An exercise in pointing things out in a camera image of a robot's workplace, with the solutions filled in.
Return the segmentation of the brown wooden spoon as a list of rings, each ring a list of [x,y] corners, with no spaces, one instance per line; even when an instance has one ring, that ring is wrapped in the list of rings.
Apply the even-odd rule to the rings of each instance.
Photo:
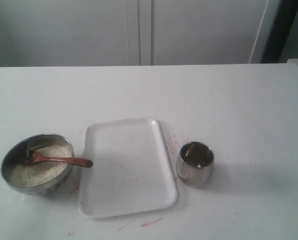
[[[68,165],[79,166],[83,168],[91,168],[93,162],[86,158],[77,157],[47,157],[35,150],[27,150],[24,157],[19,160],[19,164],[33,165],[43,162],[59,162]]]

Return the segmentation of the shiny steel cup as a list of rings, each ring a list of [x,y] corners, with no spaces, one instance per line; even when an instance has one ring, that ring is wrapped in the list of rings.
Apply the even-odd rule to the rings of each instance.
[[[176,173],[189,187],[201,188],[211,178],[214,171],[213,150],[199,141],[184,144],[178,154]]]

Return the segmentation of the steel bowl of rice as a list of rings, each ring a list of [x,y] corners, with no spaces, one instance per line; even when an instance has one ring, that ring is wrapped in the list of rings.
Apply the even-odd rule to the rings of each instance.
[[[43,195],[67,180],[73,169],[71,164],[55,161],[19,164],[22,153],[28,149],[46,157],[74,156],[73,146],[64,136],[45,133],[26,138],[9,150],[1,163],[1,176],[9,187],[25,195]]]

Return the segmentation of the white rectangular tray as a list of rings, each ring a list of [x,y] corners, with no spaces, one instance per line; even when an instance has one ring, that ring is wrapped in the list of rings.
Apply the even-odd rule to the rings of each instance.
[[[88,219],[163,210],[177,200],[174,174],[161,126],[153,118],[90,125],[82,156],[78,210]]]

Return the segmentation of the white cabinet doors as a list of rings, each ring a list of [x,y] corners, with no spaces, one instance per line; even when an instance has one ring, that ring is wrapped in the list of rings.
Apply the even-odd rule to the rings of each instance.
[[[259,63],[278,0],[0,0],[0,67]]]

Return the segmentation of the dark metal frame post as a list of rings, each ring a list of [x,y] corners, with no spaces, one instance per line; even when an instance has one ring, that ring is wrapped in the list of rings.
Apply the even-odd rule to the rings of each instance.
[[[298,0],[281,0],[260,63],[278,63],[298,13]]]

